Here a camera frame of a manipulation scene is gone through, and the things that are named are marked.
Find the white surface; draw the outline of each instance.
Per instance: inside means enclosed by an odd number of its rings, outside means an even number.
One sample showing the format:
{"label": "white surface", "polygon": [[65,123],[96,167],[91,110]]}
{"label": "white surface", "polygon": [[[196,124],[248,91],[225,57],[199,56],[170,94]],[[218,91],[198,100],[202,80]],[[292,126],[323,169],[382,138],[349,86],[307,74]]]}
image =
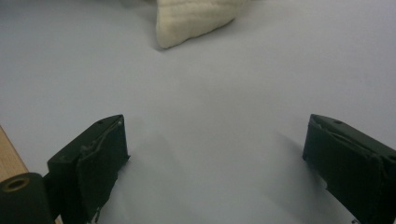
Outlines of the white surface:
{"label": "white surface", "polygon": [[122,113],[101,223],[344,224],[301,159],[309,115],[396,148],[396,1],[253,1],[160,51],[153,2],[0,0],[0,123],[28,168]]}

